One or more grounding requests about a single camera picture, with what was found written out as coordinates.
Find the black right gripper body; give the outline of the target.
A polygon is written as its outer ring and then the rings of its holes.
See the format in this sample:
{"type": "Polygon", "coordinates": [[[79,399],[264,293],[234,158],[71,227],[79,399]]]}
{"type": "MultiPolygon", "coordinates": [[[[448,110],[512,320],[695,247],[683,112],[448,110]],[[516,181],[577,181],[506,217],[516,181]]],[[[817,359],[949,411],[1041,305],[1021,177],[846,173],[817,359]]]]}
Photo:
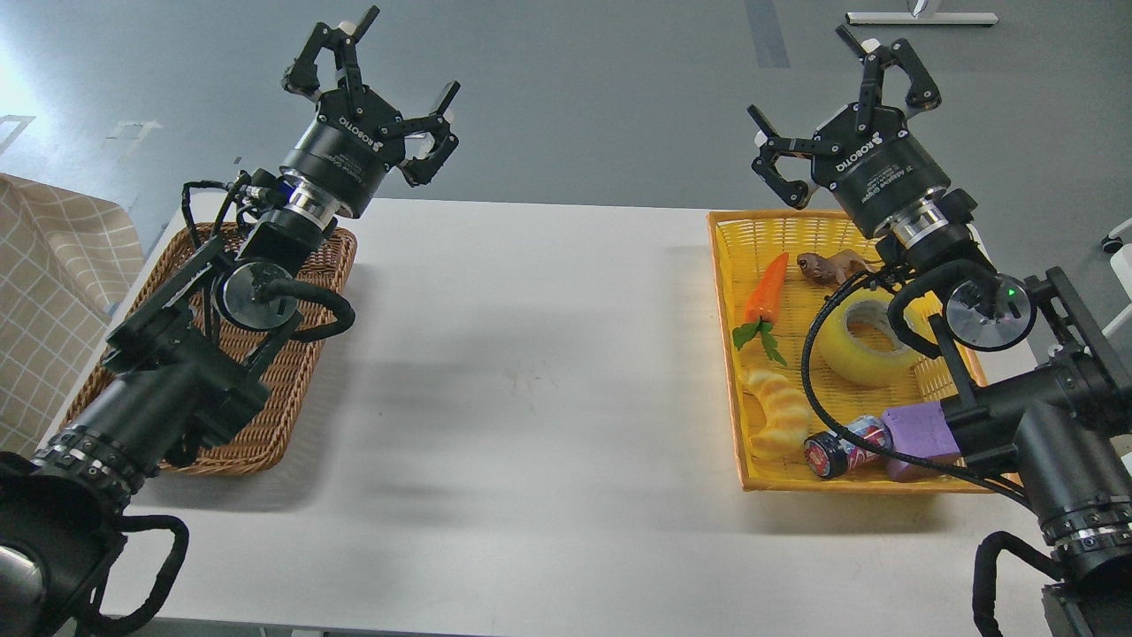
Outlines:
{"type": "Polygon", "coordinates": [[[877,106],[872,124],[860,130],[858,105],[837,112],[814,140],[838,148],[834,156],[812,160],[812,179],[826,188],[866,238],[889,233],[891,218],[919,199],[952,186],[950,177],[908,130],[901,109],[877,106]]]}

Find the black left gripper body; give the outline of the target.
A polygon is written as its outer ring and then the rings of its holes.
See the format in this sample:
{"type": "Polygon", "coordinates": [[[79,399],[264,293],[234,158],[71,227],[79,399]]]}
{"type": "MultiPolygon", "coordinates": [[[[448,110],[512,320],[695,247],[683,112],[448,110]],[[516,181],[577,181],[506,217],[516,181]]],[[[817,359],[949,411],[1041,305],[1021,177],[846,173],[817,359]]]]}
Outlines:
{"type": "Polygon", "coordinates": [[[280,170],[331,193],[344,206],[338,215],[360,218],[391,167],[405,158],[405,144],[380,132],[402,120],[398,110],[371,91],[359,106],[348,104],[344,91],[328,91],[280,170]]]}

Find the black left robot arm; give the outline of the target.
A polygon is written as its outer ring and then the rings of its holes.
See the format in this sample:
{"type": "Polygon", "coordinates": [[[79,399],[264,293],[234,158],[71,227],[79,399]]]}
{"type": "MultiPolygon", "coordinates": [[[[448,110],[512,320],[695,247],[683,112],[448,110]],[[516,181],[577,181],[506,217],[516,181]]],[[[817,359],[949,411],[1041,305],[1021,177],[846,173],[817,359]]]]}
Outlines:
{"type": "Polygon", "coordinates": [[[301,267],[359,218],[393,169],[424,186],[458,146],[448,83],[405,118],[363,83],[355,48],[379,16],[314,26],[282,88],[315,117],[278,173],[190,181],[181,213],[194,253],[108,337],[113,381],[32,458],[3,454],[3,634],[122,636],[165,605],[190,533],[126,508],[160,464],[229,444],[271,401],[264,375],[288,343],[348,332],[355,311],[301,267]]]}

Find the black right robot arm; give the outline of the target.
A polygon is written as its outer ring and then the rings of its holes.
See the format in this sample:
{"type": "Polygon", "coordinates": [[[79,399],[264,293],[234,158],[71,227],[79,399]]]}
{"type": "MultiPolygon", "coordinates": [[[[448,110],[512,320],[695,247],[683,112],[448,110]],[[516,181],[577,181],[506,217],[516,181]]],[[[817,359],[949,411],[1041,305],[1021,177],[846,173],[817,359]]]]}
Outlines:
{"type": "Polygon", "coordinates": [[[753,172],[801,210],[823,187],[861,235],[878,242],[878,272],[850,275],[826,298],[800,354],[803,391],[841,438],[892,460],[1010,497],[1032,513],[1047,551],[1006,532],[975,553],[974,622],[998,636],[996,573],[1003,551],[1052,578],[1044,621],[1055,636],[1129,634],[1129,472],[1112,440],[1129,432],[1129,370],[1067,275],[1015,279],[974,236],[974,197],[951,186],[909,132],[938,107],[937,84],[914,45],[838,36],[861,64],[860,95],[808,140],[777,132],[749,106],[760,134],[753,172]],[[821,405],[811,381],[818,332],[844,299],[878,285],[894,294],[886,322],[899,342],[942,358],[958,394],[915,404],[921,422],[945,425],[964,460],[945,466],[854,434],[821,405]]]}

